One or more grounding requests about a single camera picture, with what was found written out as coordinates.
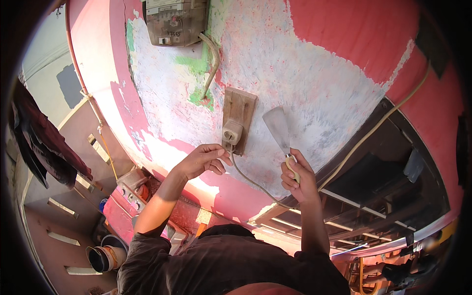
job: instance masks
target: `meter display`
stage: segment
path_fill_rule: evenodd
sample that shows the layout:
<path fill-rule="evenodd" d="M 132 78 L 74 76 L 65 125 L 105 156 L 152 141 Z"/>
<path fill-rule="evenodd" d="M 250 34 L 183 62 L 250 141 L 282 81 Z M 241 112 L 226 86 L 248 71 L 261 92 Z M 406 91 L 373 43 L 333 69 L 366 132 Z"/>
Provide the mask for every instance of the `meter display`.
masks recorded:
<path fill-rule="evenodd" d="M 147 0 L 145 14 L 153 45 L 184 47 L 200 41 L 198 34 L 207 25 L 207 0 Z"/>

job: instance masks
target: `hanging clothes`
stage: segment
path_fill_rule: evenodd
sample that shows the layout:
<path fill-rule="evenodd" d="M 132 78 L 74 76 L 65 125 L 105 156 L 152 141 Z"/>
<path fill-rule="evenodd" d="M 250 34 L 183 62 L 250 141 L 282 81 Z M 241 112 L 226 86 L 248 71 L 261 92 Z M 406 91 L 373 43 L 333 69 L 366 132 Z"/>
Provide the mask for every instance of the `hanging clothes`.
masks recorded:
<path fill-rule="evenodd" d="M 92 170 L 67 145 L 59 130 L 39 110 L 26 87 L 17 81 L 8 125 L 17 151 L 33 175 L 48 188 L 46 172 L 72 189 L 79 173 L 92 181 Z"/>

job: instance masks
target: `wooden mounting board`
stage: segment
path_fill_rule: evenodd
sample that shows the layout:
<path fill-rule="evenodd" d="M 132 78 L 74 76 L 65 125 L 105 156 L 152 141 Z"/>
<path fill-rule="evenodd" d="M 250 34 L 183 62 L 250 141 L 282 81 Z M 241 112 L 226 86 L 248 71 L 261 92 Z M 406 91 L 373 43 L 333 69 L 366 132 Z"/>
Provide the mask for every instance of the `wooden mounting board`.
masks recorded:
<path fill-rule="evenodd" d="M 247 134 L 253 119 L 256 100 L 257 96 L 254 94 L 232 87 L 226 87 L 225 89 L 222 126 L 224 126 L 228 120 L 232 120 L 243 126 L 243 134 L 236 145 L 234 151 L 235 155 L 242 156 L 244 153 L 244 147 L 246 146 Z M 230 144 L 227 142 L 221 141 L 221 145 L 227 150 L 231 149 Z"/>

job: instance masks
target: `white plaster wall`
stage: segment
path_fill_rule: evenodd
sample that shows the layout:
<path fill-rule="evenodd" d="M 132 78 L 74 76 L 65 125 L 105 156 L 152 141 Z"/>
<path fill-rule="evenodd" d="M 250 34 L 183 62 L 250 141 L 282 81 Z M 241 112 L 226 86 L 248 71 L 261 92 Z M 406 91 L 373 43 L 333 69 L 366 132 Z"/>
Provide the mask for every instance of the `white plaster wall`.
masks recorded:
<path fill-rule="evenodd" d="M 54 126 L 71 111 L 56 75 L 72 64 L 66 37 L 65 11 L 52 12 L 36 32 L 23 59 L 28 91 Z"/>
<path fill-rule="evenodd" d="M 362 69 L 294 34 L 289 4 L 283 1 L 212 1 L 210 35 L 222 44 L 221 84 L 258 96 L 240 169 L 276 196 L 283 153 L 266 128 L 262 115 L 283 105 L 291 146 L 305 155 L 315 171 L 325 165 L 354 135 L 409 58 L 412 42 L 384 85 L 367 78 Z M 197 146 L 221 141 L 224 86 L 213 81 L 214 111 L 196 106 L 189 95 L 202 87 L 208 74 L 177 64 L 183 49 L 152 46 L 141 18 L 129 20 L 134 51 L 133 79 L 154 135 Z M 169 167 L 170 159 L 154 158 Z M 231 175 L 244 181 L 234 169 Z"/>

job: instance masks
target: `scraper handle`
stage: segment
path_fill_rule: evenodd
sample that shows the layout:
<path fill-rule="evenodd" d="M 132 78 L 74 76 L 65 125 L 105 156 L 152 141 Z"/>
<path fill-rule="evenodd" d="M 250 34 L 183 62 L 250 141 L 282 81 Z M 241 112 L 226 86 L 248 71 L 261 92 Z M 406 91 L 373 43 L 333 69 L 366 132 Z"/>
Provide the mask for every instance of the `scraper handle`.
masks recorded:
<path fill-rule="evenodd" d="M 293 161 L 296 162 L 295 157 L 294 157 L 293 155 L 291 155 L 290 157 L 285 158 L 285 163 L 287 164 L 287 168 L 288 168 L 290 171 L 292 171 L 293 174 L 295 175 L 294 181 L 296 181 L 298 184 L 300 184 L 300 174 L 296 173 L 296 172 L 292 169 L 292 167 L 290 167 L 290 164 L 288 163 L 288 160 L 290 160 L 290 159 L 293 159 Z"/>

